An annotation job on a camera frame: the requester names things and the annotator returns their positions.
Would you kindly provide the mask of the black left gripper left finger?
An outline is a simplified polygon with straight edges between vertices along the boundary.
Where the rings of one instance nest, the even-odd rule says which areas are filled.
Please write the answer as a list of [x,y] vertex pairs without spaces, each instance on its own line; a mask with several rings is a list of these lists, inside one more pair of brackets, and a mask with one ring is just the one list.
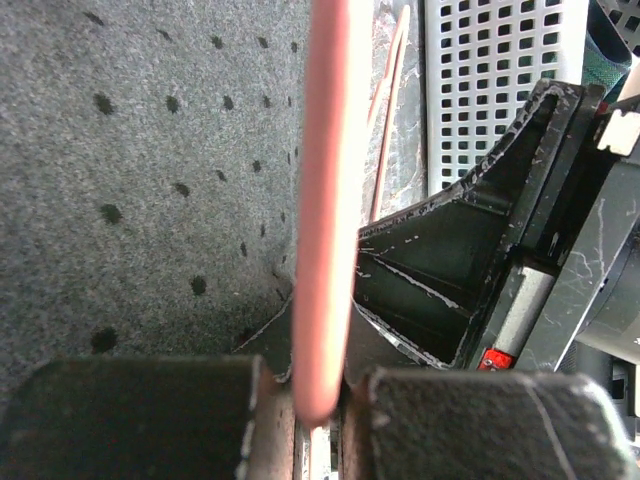
[[291,299],[236,352],[252,359],[249,417],[238,479],[294,476],[295,414],[291,377]]

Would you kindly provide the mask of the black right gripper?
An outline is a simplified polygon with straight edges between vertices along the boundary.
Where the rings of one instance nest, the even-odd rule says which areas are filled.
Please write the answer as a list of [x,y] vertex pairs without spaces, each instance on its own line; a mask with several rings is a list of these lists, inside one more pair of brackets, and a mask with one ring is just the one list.
[[[556,370],[639,221],[639,139],[597,149],[598,85],[539,82],[468,173],[359,233],[357,303],[437,368]],[[420,244],[418,266],[385,257]],[[483,274],[477,251],[494,253]]]

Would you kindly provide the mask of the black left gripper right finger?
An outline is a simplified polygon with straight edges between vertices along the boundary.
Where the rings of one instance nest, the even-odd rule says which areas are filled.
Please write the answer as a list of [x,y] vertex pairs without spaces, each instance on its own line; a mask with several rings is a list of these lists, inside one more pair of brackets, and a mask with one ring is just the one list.
[[372,410],[368,381],[378,367],[414,367],[419,363],[389,340],[370,312],[351,304],[344,375],[337,410],[338,474],[341,479],[374,479]]

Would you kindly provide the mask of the pink wire hanger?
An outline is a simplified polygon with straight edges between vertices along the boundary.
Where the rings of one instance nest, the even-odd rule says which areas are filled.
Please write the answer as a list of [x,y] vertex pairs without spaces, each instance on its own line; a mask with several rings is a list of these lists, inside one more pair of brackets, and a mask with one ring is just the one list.
[[338,403],[349,334],[360,172],[383,101],[396,104],[410,8],[396,23],[384,74],[370,85],[368,1],[315,1],[304,97],[292,389],[297,418],[325,425]]

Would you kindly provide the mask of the black dotted garment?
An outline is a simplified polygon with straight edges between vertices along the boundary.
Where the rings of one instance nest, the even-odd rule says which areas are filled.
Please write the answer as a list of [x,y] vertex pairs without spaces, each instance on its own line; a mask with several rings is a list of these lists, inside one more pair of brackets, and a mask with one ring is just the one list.
[[1,5],[1,396],[216,355],[290,295],[310,5]]

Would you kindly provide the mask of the green plaid garment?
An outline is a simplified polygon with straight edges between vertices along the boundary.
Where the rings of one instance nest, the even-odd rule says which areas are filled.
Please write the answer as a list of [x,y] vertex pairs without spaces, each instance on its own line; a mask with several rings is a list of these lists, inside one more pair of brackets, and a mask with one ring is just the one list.
[[605,89],[604,101],[614,103],[627,80],[632,54],[600,1],[590,1],[581,83]]

